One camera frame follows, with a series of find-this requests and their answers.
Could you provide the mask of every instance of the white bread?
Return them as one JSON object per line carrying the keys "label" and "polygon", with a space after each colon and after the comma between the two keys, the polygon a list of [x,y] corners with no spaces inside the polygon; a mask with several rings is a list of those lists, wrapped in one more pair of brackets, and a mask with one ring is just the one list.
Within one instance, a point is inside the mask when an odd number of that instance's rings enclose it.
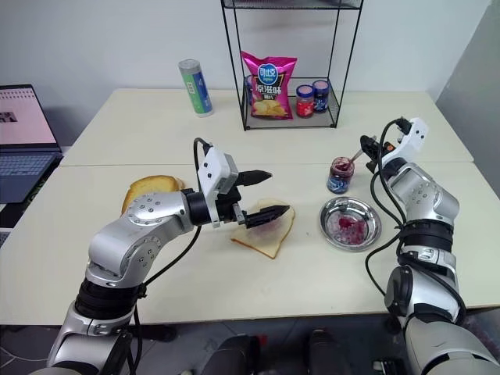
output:
{"label": "white bread", "polygon": [[[260,199],[250,213],[256,213],[264,207],[270,205],[288,205],[277,199]],[[294,222],[295,211],[292,207],[282,216],[270,223],[247,229],[239,226],[231,235],[231,240],[253,248],[271,259],[276,258],[280,250],[281,243],[287,237],[288,232]]]}
{"label": "white bread", "polygon": [[147,193],[169,193],[184,189],[184,182],[172,176],[149,176],[132,183],[122,204],[122,215],[127,211],[132,201]]}

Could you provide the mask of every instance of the table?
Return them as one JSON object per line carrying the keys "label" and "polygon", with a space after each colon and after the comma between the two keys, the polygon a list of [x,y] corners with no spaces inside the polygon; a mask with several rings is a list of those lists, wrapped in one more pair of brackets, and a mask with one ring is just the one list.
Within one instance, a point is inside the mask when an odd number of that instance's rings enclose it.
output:
{"label": "table", "polygon": [[[425,92],[346,92],[337,129],[243,131],[235,91],[211,90],[214,114],[198,118],[185,90],[113,92],[68,151],[63,166],[192,164],[195,137],[211,141],[238,165],[331,163],[351,156],[363,134],[380,136],[400,116],[430,128],[418,162],[473,158]],[[396,139],[397,132],[391,133]]]}
{"label": "table", "polygon": [[[453,252],[460,293],[468,307],[500,305],[498,239],[500,201],[470,162],[422,162],[461,204]],[[326,189],[327,164],[255,164],[273,178],[242,187],[241,206],[280,198],[293,205],[295,223],[275,260],[230,242],[235,223],[205,226],[197,244],[140,300],[144,323],[173,323],[278,316],[385,312],[384,301],[364,270],[366,252],[333,248],[320,233],[318,214],[333,198]],[[373,205],[371,173],[356,164],[349,195]],[[129,184],[143,176],[171,174],[195,186],[192,166],[63,166],[41,189],[0,249],[0,323],[61,324],[84,279],[88,244],[120,214]],[[388,200],[377,187],[382,202]],[[384,225],[379,245],[395,232]],[[191,240],[185,234],[160,252],[153,272]],[[395,266],[395,247],[373,257],[373,274],[383,285]]]}

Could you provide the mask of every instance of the metal bowl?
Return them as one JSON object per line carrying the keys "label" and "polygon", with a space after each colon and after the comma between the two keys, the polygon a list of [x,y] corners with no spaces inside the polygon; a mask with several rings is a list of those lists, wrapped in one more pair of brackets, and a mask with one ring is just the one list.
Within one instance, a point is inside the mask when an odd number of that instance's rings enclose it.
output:
{"label": "metal bowl", "polygon": [[[356,223],[358,232],[354,236],[345,235],[344,230],[339,231],[339,218]],[[382,222],[377,212],[367,203],[351,197],[338,197],[331,199],[320,211],[320,226],[327,240],[334,246],[350,252],[361,252],[374,243],[382,231]]]}

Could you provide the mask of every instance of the blue jar lid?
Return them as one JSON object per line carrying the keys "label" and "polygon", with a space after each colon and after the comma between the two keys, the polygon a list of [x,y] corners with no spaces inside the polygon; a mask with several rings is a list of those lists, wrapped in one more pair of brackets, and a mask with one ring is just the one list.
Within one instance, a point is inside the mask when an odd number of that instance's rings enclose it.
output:
{"label": "blue jar lid", "polygon": [[295,92],[301,98],[311,98],[314,96],[314,88],[310,84],[301,84]]}
{"label": "blue jar lid", "polygon": [[327,80],[315,80],[312,86],[318,94],[328,94],[330,91],[330,85]]}

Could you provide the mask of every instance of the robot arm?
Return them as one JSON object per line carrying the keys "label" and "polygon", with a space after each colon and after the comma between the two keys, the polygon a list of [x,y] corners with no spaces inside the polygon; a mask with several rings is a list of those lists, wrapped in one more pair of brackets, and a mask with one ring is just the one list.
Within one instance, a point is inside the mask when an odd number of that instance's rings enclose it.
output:
{"label": "robot arm", "polygon": [[402,131],[397,148],[384,143],[384,137],[379,145],[363,136],[361,145],[371,159],[367,167],[374,172],[382,166],[380,178],[406,212],[399,235],[400,266],[389,277],[384,302],[404,329],[412,371],[499,374],[500,366],[491,353],[457,325],[465,315],[452,254],[459,203],[412,162],[427,136],[426,124],[421,119],[395,123]]}
{"label": "robot arm", "polygon": [[202,191],[142,195],[93,237],[85,280],[49,354],[48,366],[58,369],[43,374],[61,369],[84,375],[119,373],[132,339],[126,327],[136,301],[145,296],[145,278],[168,242],[207,223],[218,227],[236,221],[255,227],[288,210],[275,205],[252,215],[242,211],[238,186],[272,175],[260,170],[240,173],[230,155],[206,142],[203,148],[205,160],[197,171]]}

